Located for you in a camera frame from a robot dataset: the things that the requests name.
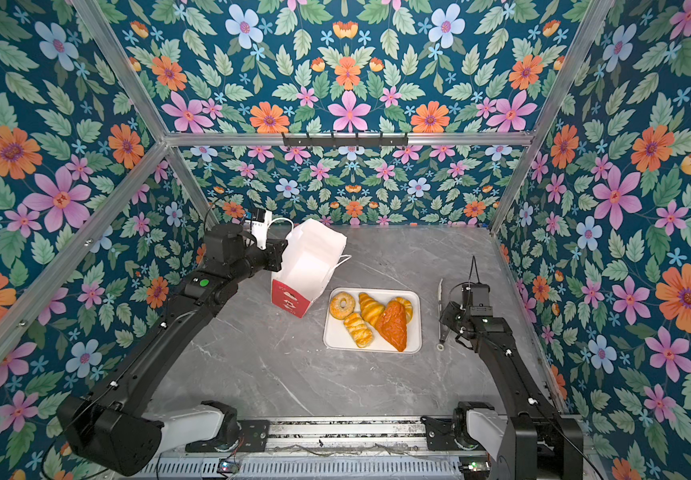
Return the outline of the large orange-brown croissant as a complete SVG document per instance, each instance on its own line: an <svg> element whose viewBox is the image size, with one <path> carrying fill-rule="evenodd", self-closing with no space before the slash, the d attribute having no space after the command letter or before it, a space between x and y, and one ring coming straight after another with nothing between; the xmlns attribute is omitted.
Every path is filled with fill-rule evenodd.
<svg viewBox="0 0 691 480"><path fill-rule="evenodd" d="M375 326L379 335L395 350L404 352L407 348L407 323L405 323L405 310L401 304L391 300L385 306L385 312Z"/></svg>

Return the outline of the yellow twisted bread roll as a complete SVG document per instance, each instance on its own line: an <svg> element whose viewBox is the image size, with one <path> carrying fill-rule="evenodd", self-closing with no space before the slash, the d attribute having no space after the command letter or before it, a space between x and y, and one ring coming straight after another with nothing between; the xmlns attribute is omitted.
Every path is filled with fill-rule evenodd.
<svg viewBox="0 0 691 480"><path fill-rule="evenodd" d="M369 324L361 318L357 312L349 314L344 320L345 329L349 332L349 336L357 345L357 348L363 349L369 347L373 343L373 330Z"/></svg>

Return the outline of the red white paper bag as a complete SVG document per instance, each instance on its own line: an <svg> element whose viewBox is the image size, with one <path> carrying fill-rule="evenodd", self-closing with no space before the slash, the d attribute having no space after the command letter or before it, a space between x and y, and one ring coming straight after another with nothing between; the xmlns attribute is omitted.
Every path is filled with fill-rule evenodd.
<svg viewBox="0 0 691 480"><path fill-rule="evenodd" d="M271 302L303 318L351 255L344 253L345 234L313 219L293 228L287 240L282 269L272 274Z"/></svg>

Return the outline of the yellow ring bread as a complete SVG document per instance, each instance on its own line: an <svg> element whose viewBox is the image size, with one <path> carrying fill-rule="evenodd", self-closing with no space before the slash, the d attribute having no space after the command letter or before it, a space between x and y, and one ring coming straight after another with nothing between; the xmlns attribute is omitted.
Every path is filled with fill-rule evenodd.
<svg viewBox="0 0 691 480"><path fill-rule="evenodd" d="M355 312L355 298L347 292L334 295L330 301L329 312L337 320L347 319Z"/></svg>

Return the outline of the yellow croissant bread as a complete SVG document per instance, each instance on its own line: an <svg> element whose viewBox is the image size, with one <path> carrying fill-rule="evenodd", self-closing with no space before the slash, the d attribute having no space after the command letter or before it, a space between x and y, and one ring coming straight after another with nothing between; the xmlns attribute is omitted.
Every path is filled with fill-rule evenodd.
<svg viewBox="0 0 691 480"><path fill-rule="evenodd" d="M359 309L361 309L361 318L367 322L367 324L375 327L379 318L385 312L385 305L379 303L371 295L361 292L359 294Z"/></svg>

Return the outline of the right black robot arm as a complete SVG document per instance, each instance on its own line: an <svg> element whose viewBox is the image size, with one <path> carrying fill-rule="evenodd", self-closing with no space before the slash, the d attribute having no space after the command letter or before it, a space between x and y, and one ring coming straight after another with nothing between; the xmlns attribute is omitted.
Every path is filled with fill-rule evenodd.
<svg viewBox="0 0 691 480"><path fill-rule="evenodd" d="M471 479L581 479L585 474L583 431L543 394L521 358L511 326L493 314L491 287L465 280L439 282L439 342L451 342L479 356L493 377L505 412L487 402L459 402L451 428L463 450L483 450L483 467L471 464Z"/></svg>

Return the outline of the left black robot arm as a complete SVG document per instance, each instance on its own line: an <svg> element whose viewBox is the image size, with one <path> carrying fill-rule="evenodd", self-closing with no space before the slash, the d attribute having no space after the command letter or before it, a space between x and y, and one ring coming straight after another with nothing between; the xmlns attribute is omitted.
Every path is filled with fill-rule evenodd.
<svg viewBox="0 0 691 480"><path fill-rule="evenodd" d="M73 454L123 476L143 470L156 456L189 444L230 451L240 442L235 408L204 401L169 415L145 412L162 380L190 344L260 271L278 272L285 239L271 239L273 214L257 209L248 221L206 229L199 265L165 301L141 342L82 397L67 397L57 418Z"/></svg>

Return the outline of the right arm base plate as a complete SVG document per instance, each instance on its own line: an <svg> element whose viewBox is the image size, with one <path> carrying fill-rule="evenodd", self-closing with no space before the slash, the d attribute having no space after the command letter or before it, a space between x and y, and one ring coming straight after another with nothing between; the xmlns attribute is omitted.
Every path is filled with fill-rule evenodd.
<svg viewBox="0 0 691 480"><path fill-rule="evenodd" d="M427 449L431 451L499 452L505 435L505 419L469 411L462 418L423 416Z"/></svg>

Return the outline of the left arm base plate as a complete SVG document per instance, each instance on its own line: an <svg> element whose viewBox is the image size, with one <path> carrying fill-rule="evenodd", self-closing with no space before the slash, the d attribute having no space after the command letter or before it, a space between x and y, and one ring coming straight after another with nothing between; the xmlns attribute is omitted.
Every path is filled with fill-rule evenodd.
<svg viewBox="0 0 691 480"><path fill-rule="evenodd" d="M264 452L270 438L268 420L231 420L209 440L186 445L188 453L258 453Z"/></svg>

